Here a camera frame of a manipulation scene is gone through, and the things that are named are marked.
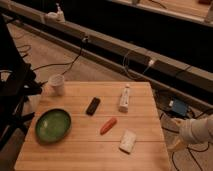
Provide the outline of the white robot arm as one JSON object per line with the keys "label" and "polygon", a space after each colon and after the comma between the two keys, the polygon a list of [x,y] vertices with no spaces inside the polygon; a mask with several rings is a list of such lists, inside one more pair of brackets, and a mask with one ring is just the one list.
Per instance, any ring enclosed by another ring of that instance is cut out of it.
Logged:
{"label": "white robot arm", "polygon": [[182,150],[190,144],[213,143],[213,115],[202,119],[173,118],[172,121],[179,128],[179,133],[168,146],[170,151]]}

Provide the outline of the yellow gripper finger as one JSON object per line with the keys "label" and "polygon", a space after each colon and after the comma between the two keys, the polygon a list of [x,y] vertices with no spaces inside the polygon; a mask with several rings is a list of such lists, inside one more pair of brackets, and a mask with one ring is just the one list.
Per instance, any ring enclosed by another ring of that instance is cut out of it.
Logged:
{"label": "yellow gripper finger", "polygon": [[186,146],[187,144],[184,141],[177,139],[177,140],[174,140],[173,143],[168,146],[168,150],[170,152],[176,152],[176,151],[183,150]]}
{"label": "yellow gripper finger", "polygon": [[172,119],[172,122],[174,122],[178,127],[181,125],[181,123],[182,123],[182,119],[180,119],[180,118],[173,118]]}

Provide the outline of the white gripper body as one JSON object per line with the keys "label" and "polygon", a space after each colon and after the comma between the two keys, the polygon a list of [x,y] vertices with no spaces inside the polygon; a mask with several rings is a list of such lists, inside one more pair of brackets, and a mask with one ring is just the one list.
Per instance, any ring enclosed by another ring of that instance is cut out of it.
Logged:
{"label": "white gripper body", "polygon": [[180,124],[179,128],[179,135],[180,137],[188,144],[194,143],[194,137],[191,132],[191,121],[190,120],[183,120]]}

